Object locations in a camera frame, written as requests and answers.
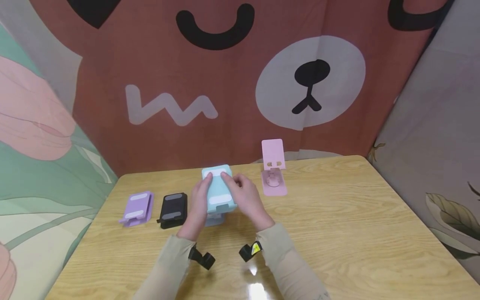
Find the bear nose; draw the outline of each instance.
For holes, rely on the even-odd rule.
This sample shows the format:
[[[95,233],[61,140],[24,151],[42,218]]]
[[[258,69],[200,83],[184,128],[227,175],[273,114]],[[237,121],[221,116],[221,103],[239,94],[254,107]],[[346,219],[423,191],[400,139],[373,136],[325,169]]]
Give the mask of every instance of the bear nose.
[[[295,80],[306,87],[325,79],[330,73],[330,65],[325,60],[314,60],[304,63],[295,71]]]
[[[317,99],[312,96],[313,85],[325,79],[330,73],[330,65],[325,60],[314,60],[304,63],[295,71],[295,80],[307,87],[307,96],[300,101],[293,109],[292,113],[298,115],[307,107],[313,111],[320,111],[322,106]]]

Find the pink flower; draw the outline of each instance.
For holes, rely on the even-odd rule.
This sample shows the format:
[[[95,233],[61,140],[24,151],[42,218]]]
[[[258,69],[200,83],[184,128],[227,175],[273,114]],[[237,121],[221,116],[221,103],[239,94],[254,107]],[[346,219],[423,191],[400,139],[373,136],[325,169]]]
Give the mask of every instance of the pink flower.
[[[8,300],[12,294],[17,270],[10,259],[10,252],[0,243],[0,300]]]
[[[0,141],[35,159],[64,156],[75,122],[48,83],[0,57],[0,86]]]

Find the bear face backdrop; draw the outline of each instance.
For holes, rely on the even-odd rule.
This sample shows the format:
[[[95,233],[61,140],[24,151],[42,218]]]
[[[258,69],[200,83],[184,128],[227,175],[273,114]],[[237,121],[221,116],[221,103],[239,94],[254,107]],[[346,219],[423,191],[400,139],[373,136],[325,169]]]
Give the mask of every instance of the bear face backdrop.
[[[273,138],[366,156],[445,0],[30,3],[81,57],[60,100],[121,176],[251,163]]]

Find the black wrist strap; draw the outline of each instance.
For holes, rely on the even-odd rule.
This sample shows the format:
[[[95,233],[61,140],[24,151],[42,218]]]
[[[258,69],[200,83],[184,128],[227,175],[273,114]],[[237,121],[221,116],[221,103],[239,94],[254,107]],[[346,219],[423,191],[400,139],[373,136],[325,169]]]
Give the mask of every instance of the black wrist strap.
[[[207,270],[210,270],[210,268],[215,262],[215,257],[213,257],[210,253],[207,252],[205,253],[205,255],[202,255],[200,251],[197,250],[197,244],[195,244],[190,250],[188,258],[190,260],[198,262],[202,267]]]
[[[252,259],[252,257],[255,256],[255,254],[257,254],[258,252],[260,252],[262,250],[263,250],[262,245],[260,244],[259,241],[256,240],[255,243],[253,243],[251,246],[249,246],[249,245],[243,246],[240,249],[239,254],[242,257],[242,259],[245,262],[247,262],[250,259]]]

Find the person's left hand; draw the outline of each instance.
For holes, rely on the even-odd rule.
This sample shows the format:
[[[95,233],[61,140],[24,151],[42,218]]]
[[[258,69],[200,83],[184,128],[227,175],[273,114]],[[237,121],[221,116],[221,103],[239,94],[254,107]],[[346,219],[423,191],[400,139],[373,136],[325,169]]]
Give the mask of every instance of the person's left hand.
[[[195,184],[191,193],[190,211],[187,219],[177,233],[177,237],[197,241],[207,220],[207,192],[212,183],[213,175],[208,173],[205,179]]]

